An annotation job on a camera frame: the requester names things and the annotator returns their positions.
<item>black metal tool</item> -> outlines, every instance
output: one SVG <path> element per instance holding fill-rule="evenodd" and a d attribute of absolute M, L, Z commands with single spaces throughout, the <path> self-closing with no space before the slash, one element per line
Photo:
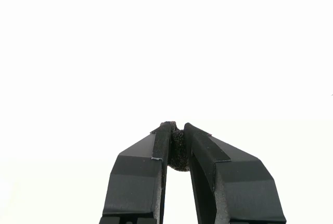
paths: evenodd
<path fill-rule="evenodd" d="M 165 122 L 119 154 L 99 224 L 162 224 L 167 165 L 190 171 L 199 224 L 286 223 L 258 158 L 191 124 Z"/>

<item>black sponge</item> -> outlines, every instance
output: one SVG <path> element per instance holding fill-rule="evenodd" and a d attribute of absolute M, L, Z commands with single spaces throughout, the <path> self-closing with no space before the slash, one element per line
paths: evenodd
<path fill-rule="evenodd" d="M 178 129 L 176 122 L 169 123 L 172 126 L 172 131 L 168 165 L 178 171 L 189 171 L 184 130 Z"/>

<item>white background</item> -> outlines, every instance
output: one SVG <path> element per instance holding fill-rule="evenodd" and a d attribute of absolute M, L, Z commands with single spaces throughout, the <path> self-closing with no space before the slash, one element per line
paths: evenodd
<path fill-rule="evenodd" d="M 0 223 L 98 223 L 164 121 L 259 157 L 288 223 L 328 223 L 333 0 L 0 0 Z M 169 168 L 164 223 L 196 223 Z"/>

